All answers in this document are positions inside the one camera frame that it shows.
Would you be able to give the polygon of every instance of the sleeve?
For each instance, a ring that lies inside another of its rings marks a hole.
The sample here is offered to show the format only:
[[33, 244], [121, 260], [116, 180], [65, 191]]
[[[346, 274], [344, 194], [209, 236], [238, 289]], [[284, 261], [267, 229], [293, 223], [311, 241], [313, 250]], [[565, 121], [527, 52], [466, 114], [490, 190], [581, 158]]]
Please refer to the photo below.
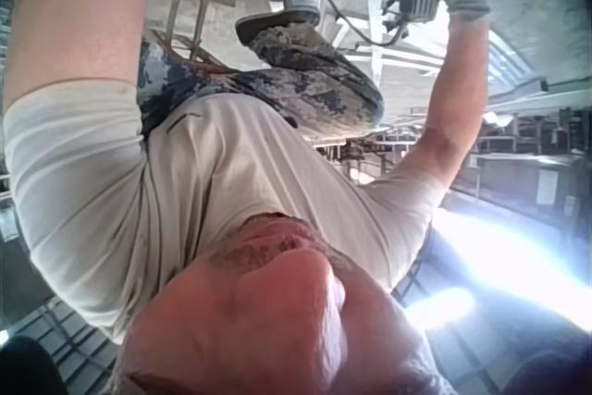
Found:
[[149, 285], [154, 237], [136, 88], [55, 84], [11, 106], [4, 127], [32, 262], [60, 298], [117, 341]]
[[360, 188], [370, 199], [369, 209], [385, 233], [390, 287], [394, 288], [422, 248], [432, 214], [447, 188], [425, 172], [396, 167]]

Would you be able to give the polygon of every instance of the white long-sleeve shirt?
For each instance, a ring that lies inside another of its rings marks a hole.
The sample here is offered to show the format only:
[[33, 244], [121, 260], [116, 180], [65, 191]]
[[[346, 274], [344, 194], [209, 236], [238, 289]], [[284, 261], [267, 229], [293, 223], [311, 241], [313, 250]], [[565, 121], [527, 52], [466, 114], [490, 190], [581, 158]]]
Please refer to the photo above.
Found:
[[188, 100], [145, 141], [134, 86], [74, 80], [20, 99], [4, 124], [31, 260], [115, 342], [196, 255], [264, 212], [310, 222], [391, 290], [445, 192], [397, 168], [356, 186], [242, 94]]

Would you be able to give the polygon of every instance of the black cable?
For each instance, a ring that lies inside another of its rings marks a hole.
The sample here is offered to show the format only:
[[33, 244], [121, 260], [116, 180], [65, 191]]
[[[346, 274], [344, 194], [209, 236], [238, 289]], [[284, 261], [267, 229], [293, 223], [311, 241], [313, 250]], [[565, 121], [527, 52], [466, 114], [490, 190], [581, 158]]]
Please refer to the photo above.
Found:
[[366, 36], [363, 32], [361, 32], [358, 28], [356, 28], [352, 24], [352, 22], [347, 18], [347, 16], [345, 16], [341, 12], [341, 10], [339, 9], [339, 7], [335, 4], [335, 2], [333, 0], [327, 0], [327, 1], [331, 5], [331, 7], [335, 10], [335, 14], [337, 15], [337, 19], [342, 18], [345, 21], [345, 23], [347, 23], [348, 26], [358, 36], [360, 36], [364, 41], [366, 41], [367, 43], [370, 43], [371, 45], [381, 46], [381, 47], [392, 46], [392, 45], [394, 45], [401, 38], [401, 36], [405, 32], [405, 30], [407, 30], [407, 24], [409, 23], [409, 20], [407, 20], [406, 17], [403, 16], [403, 18], [401, 19], [401, 23], [399, 25], [399, 29], [397, 30], [397, 32], [395, 33], [395, 35], [392, 37], [392, 39], [390, 39], [387, 42], [376, 42], [376, 41], [373, 41], [372, 39], [370, 39], [368, 36]]

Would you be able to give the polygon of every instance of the digital camouflage pattern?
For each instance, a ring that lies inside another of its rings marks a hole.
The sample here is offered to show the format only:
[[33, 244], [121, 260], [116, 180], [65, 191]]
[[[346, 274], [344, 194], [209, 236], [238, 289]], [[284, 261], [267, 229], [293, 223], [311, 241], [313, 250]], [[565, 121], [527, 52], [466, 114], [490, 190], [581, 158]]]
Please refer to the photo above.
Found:
[[211, 74], [144, 40], [138, 76], [143, 133], [185, 100], [215, 93], [261, 99], [310, 141], [359, 137], [380, 122], [384, 106], [374, 83], [312, 25], [263, 30], [249, 47], [271, 68]]

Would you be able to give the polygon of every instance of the mouth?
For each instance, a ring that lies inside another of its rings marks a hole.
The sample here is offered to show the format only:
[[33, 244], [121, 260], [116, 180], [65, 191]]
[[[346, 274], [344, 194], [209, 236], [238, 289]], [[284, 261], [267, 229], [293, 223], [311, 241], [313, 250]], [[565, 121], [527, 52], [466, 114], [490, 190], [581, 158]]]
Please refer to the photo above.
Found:
[[279, 255], [309, 248], [324, 255], [330, 247], [308, 223], [282, 214], [252, 216], [210, 256], [210, 264], [252, 271]]

